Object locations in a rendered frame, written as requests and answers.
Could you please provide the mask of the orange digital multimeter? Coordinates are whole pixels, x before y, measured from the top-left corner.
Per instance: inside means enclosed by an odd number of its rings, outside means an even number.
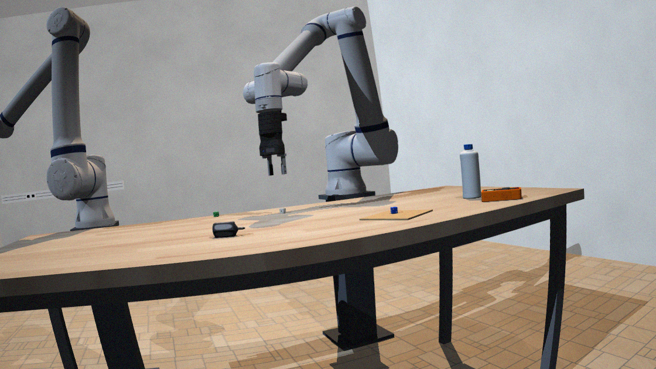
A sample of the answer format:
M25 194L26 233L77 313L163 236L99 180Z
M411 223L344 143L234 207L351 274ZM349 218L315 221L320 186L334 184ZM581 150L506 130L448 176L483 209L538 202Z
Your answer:
M486 189L481 192L482 202L522 199L521 187L503 187L502 189Z

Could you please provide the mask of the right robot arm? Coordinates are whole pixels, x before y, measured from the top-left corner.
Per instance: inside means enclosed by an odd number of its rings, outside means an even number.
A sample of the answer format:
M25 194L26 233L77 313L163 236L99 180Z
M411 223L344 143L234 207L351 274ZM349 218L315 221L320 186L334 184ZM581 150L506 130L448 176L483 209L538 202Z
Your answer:
M76 228L108 226L115 218L108 201L105 159L86 155L81 138L78 65L90 28L73 11L59 7L48 17L47 30L52 53L0 114L0 139L13 134L19 118L52 81L54 141L47 185L57 199L76 199Z

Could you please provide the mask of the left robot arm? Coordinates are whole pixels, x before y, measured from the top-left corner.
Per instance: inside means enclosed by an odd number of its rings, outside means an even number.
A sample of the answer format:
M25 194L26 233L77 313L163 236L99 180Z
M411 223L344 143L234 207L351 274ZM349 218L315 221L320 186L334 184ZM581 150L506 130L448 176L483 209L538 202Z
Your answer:
M398 155L396 132L389 128L378 97L362 29L366 19L357 6L318 16L308 22L273 62L254 67L254 81L244 87L247 103L265 98L299 96L308 86L294 68L314 48L337 36L356 113L355 131L326 137L326 195L366 192L360 166L387 165ZM255 92L254 92L255 91Z

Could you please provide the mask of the orange square mat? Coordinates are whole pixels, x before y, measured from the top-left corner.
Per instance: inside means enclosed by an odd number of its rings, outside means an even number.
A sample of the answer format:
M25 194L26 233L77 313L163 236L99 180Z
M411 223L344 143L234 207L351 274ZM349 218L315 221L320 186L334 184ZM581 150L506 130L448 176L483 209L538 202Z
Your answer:
M410 220L421 216L433 210L398 210L398 213L392 214L391 210L359 218L359 220Z

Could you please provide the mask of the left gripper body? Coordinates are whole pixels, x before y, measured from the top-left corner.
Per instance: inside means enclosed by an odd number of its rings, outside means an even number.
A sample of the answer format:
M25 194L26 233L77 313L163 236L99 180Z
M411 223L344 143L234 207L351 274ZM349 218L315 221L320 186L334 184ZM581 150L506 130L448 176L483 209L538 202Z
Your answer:
M281 139L281 121L286 121L286 113L281 113L281 98L265 98L255 102L258 114L260 135L260 156L285 153Z

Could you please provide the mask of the grey plastic bottle with blue cap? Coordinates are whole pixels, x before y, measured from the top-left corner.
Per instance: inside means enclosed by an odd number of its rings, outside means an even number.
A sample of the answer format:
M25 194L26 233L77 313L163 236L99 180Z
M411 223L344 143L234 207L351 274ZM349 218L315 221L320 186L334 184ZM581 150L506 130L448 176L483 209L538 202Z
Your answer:
M463 198L478 199L478 197L481 197L478 152L472 150L473 143L467 143L467 145L464 145L464 149L460 153Z

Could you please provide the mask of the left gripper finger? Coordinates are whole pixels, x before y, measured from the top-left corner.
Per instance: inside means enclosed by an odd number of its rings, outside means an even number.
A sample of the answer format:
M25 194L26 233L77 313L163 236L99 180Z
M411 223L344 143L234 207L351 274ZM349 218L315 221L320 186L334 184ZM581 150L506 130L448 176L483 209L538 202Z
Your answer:
M284 175L284 174L286 174L286 159L285 159L286 153L280 153L280 154L277 154L277 156L282 156L281 157L281 174Z
M269 175L269 176L274 175L273 164L272 164L272 155L265 155L265 156L262 156L262 158L263 158L263 159L264 159L264 158L267 158L267 162L268 162L268 175Z

